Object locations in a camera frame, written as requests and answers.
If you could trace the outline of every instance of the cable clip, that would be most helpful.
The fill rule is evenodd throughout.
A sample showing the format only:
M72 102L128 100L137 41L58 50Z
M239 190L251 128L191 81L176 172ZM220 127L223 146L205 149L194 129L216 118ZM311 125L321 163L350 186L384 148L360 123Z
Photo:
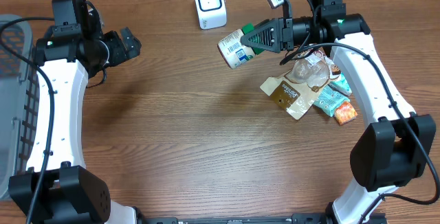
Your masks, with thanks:
M379 194L379 197L382 199L382 201L385 201L385 196L383 194Z
M392 101L391 104L388 105L388 108L397 107L397 101Z
M49 156L51 156L51 155L54 155L54 151L47 151L47 150L44 150L44 151L43 151L43 154L44 154L44 155L49 155Z
M365 221L365 217L366 217L366 215L364 215L364 214L361 214L360 215L360 221L359 222L364 222Z

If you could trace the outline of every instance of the black bracket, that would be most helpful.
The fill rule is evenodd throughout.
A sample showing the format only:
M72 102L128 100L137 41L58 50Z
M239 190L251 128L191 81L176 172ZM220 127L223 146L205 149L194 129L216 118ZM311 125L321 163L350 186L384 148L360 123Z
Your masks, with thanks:
M387 223L385 214L372 214L366 224ZM232 217L232 218L202 218L202 219L176 219L152 218L137 224L338 224L330 212L326 213L298 213L292 216L271 217Z
M407 118L423 148L429 154L436 126L430 115ZM380 118L370 124L350 154L356 181L369 192L385 186L405 186L422 176L426 160L401 120Z
M31 222L94 224L109 220L110 193L103 180L81 166L67 164L44 174ZM9 195L24 214L29 212L39 177L39 172L27 172L9 178Z
M102 33L99 12L86 0L52 0L55 25L36 42L34 62L43 66L51 60L79 60L89 78L105 67L114 67L140 55L141 43L129 28Z
M255 30L241 37L243 45L264 49L270 52L292 51L295 45L302 45L308 38L309 43L334 42L346 34L363 32L370 29L360 14L347 15L346 4L342 0L311 0L316 10L313 17L293 18L289 0L284 0L283 18L259 23ZM329 56L331 47L324 48Z

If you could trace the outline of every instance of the teal snack package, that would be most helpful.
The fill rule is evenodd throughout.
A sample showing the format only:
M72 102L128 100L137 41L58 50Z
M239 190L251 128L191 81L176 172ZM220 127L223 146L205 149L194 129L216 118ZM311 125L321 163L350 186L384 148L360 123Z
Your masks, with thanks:
M347 82L344 74L341 74L339 80L330 82L329 86L335 90L338 90L339 92L343 93L346 96L350 96L352 93L349 83Z
M341 106L345 101L350 102L346 96L342 95L338 91L334 91L328 85L322 90L321 95L313 103L317 107L321 108L327 115L333 117L335 110Z

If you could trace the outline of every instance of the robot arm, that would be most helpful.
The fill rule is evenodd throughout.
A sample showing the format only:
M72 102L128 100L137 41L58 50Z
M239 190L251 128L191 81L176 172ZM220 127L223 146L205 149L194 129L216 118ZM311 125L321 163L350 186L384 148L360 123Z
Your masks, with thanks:
M279 53L301 50L307 43L340 43L354 47L371 57L383 75L397 108L410 123L429 153L435 135L435 123L429 115L417 116L403 99L381 63L373 37L359 14L346 14L342 0L309 0L313 17L292 18L288 0L268 0L272 8L283 6L284 17L264 21L241 37L243 45ZM345 47L325 47L324 51L345 75L364 117L365 132L351 151L350 164L354 178L344 194L326 209L333 223L354 224L369 220L380 204L376 199L405 186L423 174L426 160L402 125L371 62Z
M37 40L34 62L54 90L54 132L46 171L40 172L46 147L50 101L47 83L38 74L40 101L34 147L27 173L10 178L9 193L27 214L44 173L43 191L31 221L40 223L127 223L137 221L135 208L110 199L105 182L85 169L81 145L83 98L89 78L140 54L140 42L128 28L102 33L98 11L85 0L53 0L52 37Z

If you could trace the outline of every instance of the food package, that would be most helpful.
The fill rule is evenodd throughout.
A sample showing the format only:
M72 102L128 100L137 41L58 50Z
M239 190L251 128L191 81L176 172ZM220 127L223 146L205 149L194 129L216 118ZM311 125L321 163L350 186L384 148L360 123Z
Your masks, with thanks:
M279 77L269 77L260 88L278 106L299 120L324 87L339 78L340 71L333 70L335 66L326 58L317 51L307 58L296 60L290 71Z
M343 93L346 96L350 96L352 94L351 88L350 88L349 83L347 82L344 74L341 74L339 80L335 80L333 82L330 82L329 86L335 90L338 90L339 92Z
M344 102L335 111L335 118L340 125L354 120L358 113L349 102Z
M217 45L220 54L231 69L236 69L256 56L251 47L241 44L240 38L243 35L243 31L238 29L220 40Z
M321 108L327 115L333 117L335 110L341 106L343 102L349 102L346 96L338 91L334 91L331 87L325 86L321 95L315 100L314 105Z

